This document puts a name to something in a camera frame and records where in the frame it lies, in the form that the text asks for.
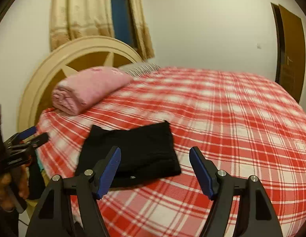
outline black folded cloth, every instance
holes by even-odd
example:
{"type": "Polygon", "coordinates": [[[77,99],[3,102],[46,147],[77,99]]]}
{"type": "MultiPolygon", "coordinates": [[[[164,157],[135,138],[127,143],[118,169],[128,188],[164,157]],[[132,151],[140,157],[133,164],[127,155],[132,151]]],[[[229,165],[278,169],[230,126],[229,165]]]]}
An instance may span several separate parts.
{"type": "Polygon", "coordinates": [[[93,125],[75,175],[92,169],[115,145],[121,149],[121,162],[111,187],[130,187],[181,173],[169,122],[165,121],[131,130],[109,131],[93,125]]]}

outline blue window pane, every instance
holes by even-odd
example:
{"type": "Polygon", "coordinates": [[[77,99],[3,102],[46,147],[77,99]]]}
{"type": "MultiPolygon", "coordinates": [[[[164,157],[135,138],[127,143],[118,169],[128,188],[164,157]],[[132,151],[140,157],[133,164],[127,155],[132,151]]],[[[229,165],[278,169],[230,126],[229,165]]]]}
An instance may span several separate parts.
{"type": "Polygon", "coordinates": [[[115,38],[132,45],[126,0],[111,0],[115,38]]]}

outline metal bolt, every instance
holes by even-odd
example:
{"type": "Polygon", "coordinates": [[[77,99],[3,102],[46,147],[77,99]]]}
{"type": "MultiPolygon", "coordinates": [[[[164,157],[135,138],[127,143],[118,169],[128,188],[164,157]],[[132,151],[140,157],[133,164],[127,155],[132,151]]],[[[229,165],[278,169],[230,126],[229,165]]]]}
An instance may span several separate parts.
{"type": "Polygon", "coordinates": [[[219,170],[219,171],[218,171],[218,175],[219,175],[219,176],[226,176],[226,175],[227,175],[227,172],[225,172],[224,170],[219,170]]]}
{"type": "Polygon", "coordinates": [[[257,181],[258,181],[258,177],[257,177],[256,175],[252,175],[252,176],[251,176],[251,180],[252,180],[253,182],[257,182],[257,181]]]}
{"type": "Polygon", "coordinates": [[[59,175],[54,175],[54,176],[52,177],[52,180],[56,182],[56,181],[59,181],[60,178],[61,178],[61,177],[60,177],[59,175]]]}
{"type": "Polygon", "coordinates": [[[87,175],[87,176],[90,176],[90,175],[92,175],[93,174],[93,171],[91,170],[91,169],[87,169],[87,170],[85,170],[85,172],[84,172],[84,175],[87,175]]]}

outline plaid blanket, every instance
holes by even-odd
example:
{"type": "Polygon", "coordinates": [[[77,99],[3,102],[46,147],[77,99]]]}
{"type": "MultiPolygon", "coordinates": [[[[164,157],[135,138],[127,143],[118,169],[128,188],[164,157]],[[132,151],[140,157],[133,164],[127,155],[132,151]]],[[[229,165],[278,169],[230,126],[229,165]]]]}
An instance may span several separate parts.
{"type": "MultiPolygon", "coordinates": [[[[190,165],[193,146],[233,176],[257,175],[283,235],[299,230],[306,219],[306,114],[282,87],[254,74],[164,68],[78,116],[46,110],[37,128],[48,132],[50,141],[39,156],[48,176],[71,177],[91,125],[131,129],[162,120],[171,124],[182,174],[105,195],[99,207],[111,237],[199,235],[212,202],[190,165]]],[[[235,197],[227,237],[238,202],[235,197]]]]}

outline hand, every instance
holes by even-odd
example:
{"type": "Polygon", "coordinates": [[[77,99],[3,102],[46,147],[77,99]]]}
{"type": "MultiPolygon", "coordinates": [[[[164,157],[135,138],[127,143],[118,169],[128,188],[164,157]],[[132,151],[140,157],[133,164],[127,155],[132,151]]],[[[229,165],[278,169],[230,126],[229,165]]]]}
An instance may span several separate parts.
{"type": "MultiPolygon", "coordinates": [[[[26,172],[26,166],[22,165],[21,167],[21,178],[19,182],[19,196],[22,197],[23,199],[27,199],[29,196],[29,188],[27,184],[27,172],[26,172]]],[[[6,192],[6,187],[10,184],[11,182],[11,176],[9,173],[6,173],[4,175],[0,176],[0,206],[3,208],[5,211],[10,211],[12,210],[15,205],[8,196],[6,192]]]]}

